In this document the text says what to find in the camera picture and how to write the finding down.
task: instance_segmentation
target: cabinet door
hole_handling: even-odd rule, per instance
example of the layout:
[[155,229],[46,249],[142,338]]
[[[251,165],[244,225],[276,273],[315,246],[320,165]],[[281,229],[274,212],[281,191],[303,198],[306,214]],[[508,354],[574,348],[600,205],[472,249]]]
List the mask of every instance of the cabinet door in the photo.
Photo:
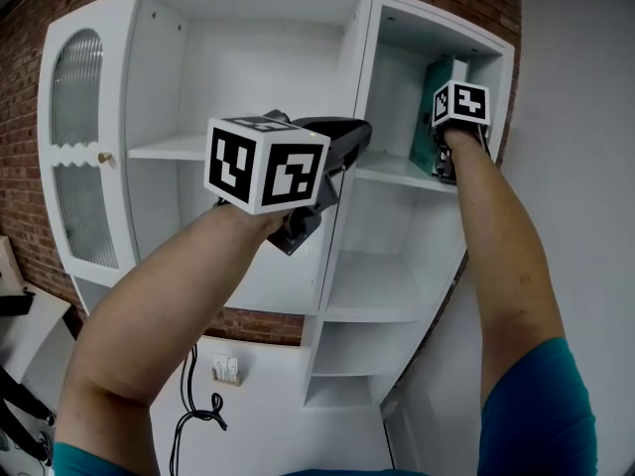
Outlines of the cabinet door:
[[40,73],[40,168],[60,257],[106,286],[138,261],[123,144],[138,2],[99,0],[52,23]]

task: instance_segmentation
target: brick wall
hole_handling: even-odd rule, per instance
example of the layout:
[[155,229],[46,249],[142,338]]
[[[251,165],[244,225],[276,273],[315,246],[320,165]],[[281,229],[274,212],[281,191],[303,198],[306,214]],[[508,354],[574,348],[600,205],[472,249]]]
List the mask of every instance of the brick wall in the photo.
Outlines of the brick wall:
[[[11,238],[26,280],[74,305],[79,305],[79,299],[60,262],[42,194],[37,153],[37,90],[48,24],[93,1],[12,0],[0,10],[0,233]],[[520,58],[519,0],[421,1],[465,18],[517,47],[504,146]],[[71,312],[67,322],[74,327],[81,325],[79,309]],[[302,324],[301,316],[227,309],[208,334],[297,345]]]

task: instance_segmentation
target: wooden cabinet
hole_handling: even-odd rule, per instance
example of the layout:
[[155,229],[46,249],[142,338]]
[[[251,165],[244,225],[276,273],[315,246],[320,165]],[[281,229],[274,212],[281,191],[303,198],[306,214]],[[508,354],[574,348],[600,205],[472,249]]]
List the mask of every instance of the wooden cabinet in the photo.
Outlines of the wooden cabinet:
[[[73,41],[92,53],[65,54]],[[378,405],[465,250],[456,188],[408,159],[426,68],[443,56],[489,87],[495,159],[513,47],[415,0],[100,0],[53,23],[42,173],[86,309],[215,203],[202,186],[210,117],[363,118],[372,141],[336,178],[339,206],[293,257],[263,244],[227,306],[307,316],[307,407]]]

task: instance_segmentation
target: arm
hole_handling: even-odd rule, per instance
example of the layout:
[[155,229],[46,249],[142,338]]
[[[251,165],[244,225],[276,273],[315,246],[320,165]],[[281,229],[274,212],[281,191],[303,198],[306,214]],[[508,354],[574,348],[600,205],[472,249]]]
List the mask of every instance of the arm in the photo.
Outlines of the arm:
[[281,221],[215,208],[128,274],[77,339],[56,441],[158,474],[150,404]]
[[470,136],[445,133],[483,335],[481,403],[542,342],[565,337],[538,233],[513,190]]

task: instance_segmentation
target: hand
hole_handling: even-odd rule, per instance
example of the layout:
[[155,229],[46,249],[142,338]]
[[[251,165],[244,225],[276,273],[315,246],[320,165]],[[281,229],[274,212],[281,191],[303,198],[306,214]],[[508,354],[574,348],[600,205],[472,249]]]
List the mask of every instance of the hand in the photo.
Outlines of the hand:
[[290,213],[289,210],[286,210],[275,211],[272,213],[263,213],[261,215],[251,215],[250,213],[241,210],[233,204],[226,204],[215,209],[229,210],[231,212],[232,218],[234,218],[237,223],[243,225],[250,231],[260,233],[263,237],[263,240],[266,239],[270,234],[275,233],[280,228],[280,226],[282,226],[283,218],[288,213]]
[[480,144],[474,139],[470,133],[459,130],[459,129],[447,129],[444,132],[445,142],[449,146],[449,148],[454,152],[457,148],[461,148],[463,146],[473,146],[476,145],[477,148],[480,148]]

